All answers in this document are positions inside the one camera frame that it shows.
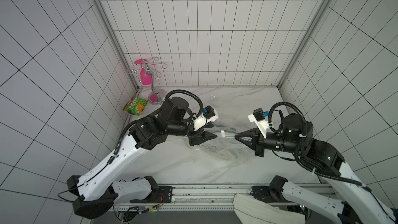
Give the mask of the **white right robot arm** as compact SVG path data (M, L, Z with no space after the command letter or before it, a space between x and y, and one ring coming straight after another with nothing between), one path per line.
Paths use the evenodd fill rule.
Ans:
M396 224L398 211L389 208L355 175L343 155L331 144L313 138L313 124L295 105L278 102L267 112L261 108L248 116L256 128L235 139L263 157L266 150L293 154L293 161L323 178L343 197L332 199L306 190L282 176L275 176L264 193L254 190L257 200L303 205L335 224Z

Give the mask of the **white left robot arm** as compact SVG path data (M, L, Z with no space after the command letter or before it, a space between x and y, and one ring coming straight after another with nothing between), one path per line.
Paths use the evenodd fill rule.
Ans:
M96 167L67 180L67 192L77 197L72 201L75 215L96 219L116 203L164 201L152 176L132 181L117 179L135 160L164 143L170 135L187 137L190 146L217 138L206 131L217 119L217 111L211 106L205 107L197 95L186 90L169 92L157 110L124 127L115 149Z

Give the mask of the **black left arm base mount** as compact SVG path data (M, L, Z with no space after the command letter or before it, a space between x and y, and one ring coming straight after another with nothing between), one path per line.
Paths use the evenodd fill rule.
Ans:
M159 186L152 176L137 177L132 182L139 181L142 183L144 180L150 184L150 193L143 199L135 197L130 200L130 203L160 203L161 201L171 203L173 196L172 186Z

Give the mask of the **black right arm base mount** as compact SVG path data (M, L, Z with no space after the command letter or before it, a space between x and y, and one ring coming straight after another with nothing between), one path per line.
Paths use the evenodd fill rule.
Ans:
M286 200L282 194L287 182L286 178L277 175L268 186L252 186L250 195L264 203L295 204Z

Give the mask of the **clear plastic vacuum bag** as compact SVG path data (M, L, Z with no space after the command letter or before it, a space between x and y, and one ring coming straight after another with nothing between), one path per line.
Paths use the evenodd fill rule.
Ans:
M252 150L235 140L237 126L217 120L207 124L206 131L216 136L203 144L190 146L188 138L177 138L176 141L193 159L192 163L225 163L229 167L250 164L255 158Z

